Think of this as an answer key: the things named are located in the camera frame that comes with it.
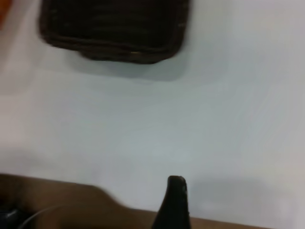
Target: wicker basket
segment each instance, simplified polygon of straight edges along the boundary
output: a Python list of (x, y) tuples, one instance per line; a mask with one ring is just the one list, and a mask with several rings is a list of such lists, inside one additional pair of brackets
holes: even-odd
[(40, 33), (93, 60), (156, 63), (180, 49), (189, 0), (42, 0)]

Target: orange object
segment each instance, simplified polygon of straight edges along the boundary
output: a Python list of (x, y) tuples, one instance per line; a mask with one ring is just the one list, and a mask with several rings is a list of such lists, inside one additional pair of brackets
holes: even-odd
[(0, 0), (0, 28), (2, 28), (12, 0)]

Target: white surface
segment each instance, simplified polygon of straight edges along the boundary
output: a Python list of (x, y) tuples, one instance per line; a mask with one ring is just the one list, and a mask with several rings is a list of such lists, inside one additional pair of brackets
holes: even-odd
[(96, 184), (157, 210), (182, 175), (192, 216), (305, 227), (305, 2), (194, 0), (189, 39), (151, 66), (38, 38), (36, 0), (0, 35), (0, 172)]

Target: black object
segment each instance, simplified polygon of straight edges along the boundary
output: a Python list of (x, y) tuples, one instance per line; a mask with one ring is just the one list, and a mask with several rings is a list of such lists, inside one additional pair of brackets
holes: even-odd
[(0, 175), (0, 229), (18, 229), (32, 215), (22, 204), (23, 190), (17, 177)]
[(190, 229), (187, 186), (183, 177), (168, 178), (166, 194), (152, 229)]
[(49, 44), (94, 60), (156, 63), (180, 49), (190, 0), (42, 0)]
[(18, 229), (18, 227), (30, 216), (31, 214), (22, 211), (17, 207), (11, 207), (11, 208), (0, 207), (0, 228)]

